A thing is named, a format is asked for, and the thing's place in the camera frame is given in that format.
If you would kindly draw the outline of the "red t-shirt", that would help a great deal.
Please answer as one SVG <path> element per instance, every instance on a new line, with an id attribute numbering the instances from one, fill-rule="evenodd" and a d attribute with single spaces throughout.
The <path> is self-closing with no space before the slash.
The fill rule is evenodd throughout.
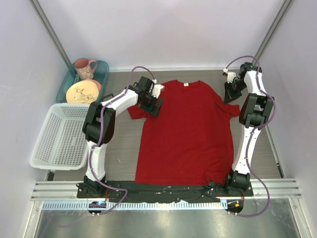
<path id="1" fill-rule="evenodd" d="M 144 119 L 135 182 L 151 185 L 225 184 L 234 158 L 230 121 L 238 105 L 226 104 L 206 83 L 164 84 L 155 117 L 131 106 Z"/>

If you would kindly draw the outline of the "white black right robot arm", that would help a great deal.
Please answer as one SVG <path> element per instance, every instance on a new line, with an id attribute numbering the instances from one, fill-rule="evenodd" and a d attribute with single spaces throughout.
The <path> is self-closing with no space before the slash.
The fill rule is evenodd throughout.
<path id="1" fill-rule="evenodd" d="M 274 99 L 270 97 L 262 83 L 262 69 L 250 62 L 240 66 L 239 74 L 223 70 L 227 76 L 224 83 L 224 103 L 228 104 L 242 96 L 244 89 L 248 95 L 240 110 L 239 123 L 242 125 L 242 134 L 238 153 L 232 164 L 232 172 L 227 176 L 224 191 L 230 196 L 251 189 L 250 167 L 257 138 L 261 129 L 268 123 L 274 107 Z"/>

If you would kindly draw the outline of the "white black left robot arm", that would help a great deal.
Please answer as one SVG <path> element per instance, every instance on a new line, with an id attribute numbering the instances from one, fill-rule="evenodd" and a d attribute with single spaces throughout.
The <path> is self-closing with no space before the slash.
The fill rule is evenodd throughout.
<path id="1" fill-rule="evenodd" d="M 134 105 L 157 117 L 163 104 L 159 98 L 163 90 L 164 86 L 155 79 L 142 76 L 112 99 L 90 104 L 82 128 L 88 144 L 88 167 L 83 182 L 77 184 L 77 197 L 99 198 L 107 189 L 115 189 L 106 185 L 105 156 L 114 135 L 116 117 Z"/>

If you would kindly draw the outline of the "black box with red brooch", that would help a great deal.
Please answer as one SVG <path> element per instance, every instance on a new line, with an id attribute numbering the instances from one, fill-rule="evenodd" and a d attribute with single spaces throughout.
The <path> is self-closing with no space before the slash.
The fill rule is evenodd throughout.
<path id="1" fill-rule="evenodd" d="M 108 94 L 108 95 L 105 95 L 101 98 L 101 101 L 104 102 L 106 100 L 108 100 L 109 98 L 113 98 L 114 95 L 112 93 Z"/>

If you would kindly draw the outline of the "pink plate under yellow plate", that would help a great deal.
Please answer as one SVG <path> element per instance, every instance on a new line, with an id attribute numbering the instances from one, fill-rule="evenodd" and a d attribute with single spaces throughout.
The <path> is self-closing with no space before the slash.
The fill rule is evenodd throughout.
<path id="1" fill-rule="evenodd" d="M 89 81 L 95 83 L 96 86 L 97 86 L 97 88 L 98 88 L 98 91 L 99 91 L 99 92 L 101 91 L 102 85 L 101 85 L 99 82 L 97 82 L 96 80 L 89 80 Z"/>

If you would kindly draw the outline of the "teal plastic tray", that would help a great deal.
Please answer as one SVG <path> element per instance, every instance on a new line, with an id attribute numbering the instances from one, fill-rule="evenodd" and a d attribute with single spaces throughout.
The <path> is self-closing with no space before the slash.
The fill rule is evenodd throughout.
<path id="1" fill-rule="evenodd" d="M 98 60 L 93 62 L 97 68 L 93 79 L 82 80 L 75 66 L 72 65 L 66 73 L 60 89 L 56 95 L 57 103 L 86 103 L 100 102 L 106 87 L 109 66 Z"/>

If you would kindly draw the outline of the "yellow floral plate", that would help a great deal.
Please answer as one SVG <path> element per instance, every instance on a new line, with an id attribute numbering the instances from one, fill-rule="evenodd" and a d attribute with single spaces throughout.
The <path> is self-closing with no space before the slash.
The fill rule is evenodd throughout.
<path id="1" fill-rule="evenodd" d="M 97 100 L 99 91 L 95 83 L 83 80 L 72 85 L 66 92 L 68 103 L 90 104 Z"/>

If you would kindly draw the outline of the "pink floral mug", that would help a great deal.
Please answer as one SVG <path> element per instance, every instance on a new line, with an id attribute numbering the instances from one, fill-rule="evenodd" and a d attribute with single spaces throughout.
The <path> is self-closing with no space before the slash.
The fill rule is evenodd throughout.
<path id="1" fill-rule="evenodd" d="M 74 66 L 82 80 L 93 79 L 97 68 L 97 61 L 81 58 L 75 61 Z"/>

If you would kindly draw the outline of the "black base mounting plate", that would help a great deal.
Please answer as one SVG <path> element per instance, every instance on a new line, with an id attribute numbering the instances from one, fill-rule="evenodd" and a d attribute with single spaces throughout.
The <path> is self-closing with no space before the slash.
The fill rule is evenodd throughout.
<path id="1" fill-rule="evenodd" d="M 148 185 L 135 183 L 129 180 L 109 180 L 106 183 L 114 190 L 106 188 L 97 182 L 78 182 L 76 184 L 77 198 L 107 199 L 109 202 L 118 202 L 123 199 L 126 203 L 188 203 L 216 202 L 221 197 L 252 197 L 252 186 L 246 191 L 230 190 L 220 184 L 211 182 L 208 185 Z"/>

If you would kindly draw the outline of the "white perforated plastic basket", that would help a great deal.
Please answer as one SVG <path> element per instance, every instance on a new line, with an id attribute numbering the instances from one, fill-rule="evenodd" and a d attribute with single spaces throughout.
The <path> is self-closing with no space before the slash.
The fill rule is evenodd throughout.
<path id="1" fill-rule="evenodd" d="M 82 127 L 88 104 L 58 103 L 45 117 L 30 157 L 30 166 L 42 170 L 79 170 L 85 166 L 88 145 Z"/>

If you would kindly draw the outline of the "aluminium extrusion rail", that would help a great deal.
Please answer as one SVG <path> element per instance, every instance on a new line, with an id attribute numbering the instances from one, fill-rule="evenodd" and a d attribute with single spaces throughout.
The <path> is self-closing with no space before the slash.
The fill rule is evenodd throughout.
<path id="1" fill-rule="evenodd" d="M 255 198 L 266 198 L 264 186 L 257 180 L 251 179 Z M 272 199 L 301 198 L 297 182 L 294 178 L 263 179 Z M 75 200 L 79 181 L 38 181 L 33 189 L 32 200 Z"/>

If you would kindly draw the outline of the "right aluminium corner post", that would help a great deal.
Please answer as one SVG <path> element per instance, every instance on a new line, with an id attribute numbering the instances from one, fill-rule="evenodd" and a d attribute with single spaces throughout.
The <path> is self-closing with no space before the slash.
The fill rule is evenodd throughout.
<path id="1" fill-rule="evenodd" d="M 257 58 L 258 60 L 261 58 L 261 56 L 265 52 L 268 44 L 272 40 L 274 34 L 277 32 L 278 27 L 280 26 L 281 22 L 283 21 L 283 18 L 288 13 L 293 2 L 294 2 L 294 0 L 283 0 L 282 1 L 282 5 L 280 6 L 277 14 L 275 15 L 272 23 L 270 24 L 268 31 L 266 32 L 260 46 L 258 47 L 257 52 L 255 54 L 255 58 Z"/>

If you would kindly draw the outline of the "aluminium corner post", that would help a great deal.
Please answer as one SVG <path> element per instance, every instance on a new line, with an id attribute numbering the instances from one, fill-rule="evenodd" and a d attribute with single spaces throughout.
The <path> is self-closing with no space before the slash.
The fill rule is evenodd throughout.
<path id="1" fill-rule="evenodd" d="M 260 46 L 258 47 L 257 52 L 255 54 L 255 58 L 257 58 L 258 60 L 261 58 L 261 56 L 265 52 L 268 44 L 272 40 L 274 34 L 277 32 L 278 27 L 280 26 L 281 22 L 283 21 L 283 18 L 288 13 L 293 2 L 294 2 L 294 0 L 283 0 L 282 1 L 282 5 L 280 6 L 277 14 L 275 15 L 272 23 L 270 24 L 268 31 L 266 32 Z"/>
<path id="2" fill-rule="evenodd" d="M 63 62 L 66 64 L 68 68 L 71 67 L 71 61 L 62 46 L 53 26 L 51 25 L 45 11 L 43 10 L 40 2 L 38 0 L 29 0 L 31 6 L 33 7 L 35 13 L 37 14 L 39 20 L 41 21 L 42 25 L 44 26 L 47 34 L 49 35 L 51 41 L 53 42 L 56 50 L 58 51 L 60 57 L 62 58 Z"/>

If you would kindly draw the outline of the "left aluminium corner post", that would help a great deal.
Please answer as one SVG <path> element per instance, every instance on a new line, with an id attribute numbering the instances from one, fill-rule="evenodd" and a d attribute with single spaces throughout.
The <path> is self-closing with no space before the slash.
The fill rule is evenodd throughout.
<path id="1" fill-rule="evenodd" d="M 47 34 L 49 35 L 51 41 L 53 42 L 56 50 L 58 51 L 60 57 L 62 58 L 63 62 L 66 64 L 68 68 L 71 67 L 71 61 L 62 46 L 53 26 L 51 25 L 45 11 L 43 10 L 40 2 L 38 0 L 29 0 L 31 6 L 33 7 L 35 13 L 37 14 L 39 20 L 41 21 L 42 25 L 44 26 Z"/>

